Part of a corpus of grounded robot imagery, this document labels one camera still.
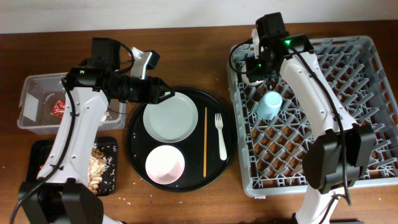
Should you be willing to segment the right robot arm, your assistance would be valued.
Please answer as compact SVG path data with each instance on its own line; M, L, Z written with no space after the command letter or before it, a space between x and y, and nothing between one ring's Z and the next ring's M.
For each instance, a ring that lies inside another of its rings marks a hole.
M359 124L328 84L304 34L251 34L254 57L248 71L275 73L292 89L310 124L314 143L302 161L308 182L294 223L329 223L340 199L351 203L349 188L364 176L376 140L369 124Z

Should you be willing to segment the cream white cup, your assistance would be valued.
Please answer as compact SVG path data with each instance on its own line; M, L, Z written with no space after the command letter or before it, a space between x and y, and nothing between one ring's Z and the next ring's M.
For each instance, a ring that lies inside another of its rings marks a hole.
M262 78L259 78L260 72L260 67L256 66L252 69L248 69L248 66L244 64L241 68L241 79L249 86L260 85L264 81Z

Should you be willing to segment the white tissue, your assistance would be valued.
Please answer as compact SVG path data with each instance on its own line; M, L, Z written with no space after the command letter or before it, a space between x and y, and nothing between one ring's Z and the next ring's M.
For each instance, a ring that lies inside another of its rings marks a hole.
M105 114L102 116L101 121L106 121L107 117L109 116L108 112L105 112Z

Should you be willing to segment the light blue cup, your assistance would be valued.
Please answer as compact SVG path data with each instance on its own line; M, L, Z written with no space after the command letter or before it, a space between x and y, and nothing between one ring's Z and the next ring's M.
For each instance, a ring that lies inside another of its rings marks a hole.
M282 97L276 91L268 91L259 101L256 114L267 121L276 117L282 105Z

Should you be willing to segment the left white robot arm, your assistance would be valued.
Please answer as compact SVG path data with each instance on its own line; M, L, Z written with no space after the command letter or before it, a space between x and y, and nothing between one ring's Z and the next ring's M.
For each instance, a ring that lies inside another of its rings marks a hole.
M72 67L61 83L66 105L52 150L35 182L23 182L11 215L23 208L31 223L114 223L88 188L88 166L100 121L110 100L158 104L175 92L146 70L160 59L153 50L129 49L131 65L120 69L121 44L93 47L91 57Z

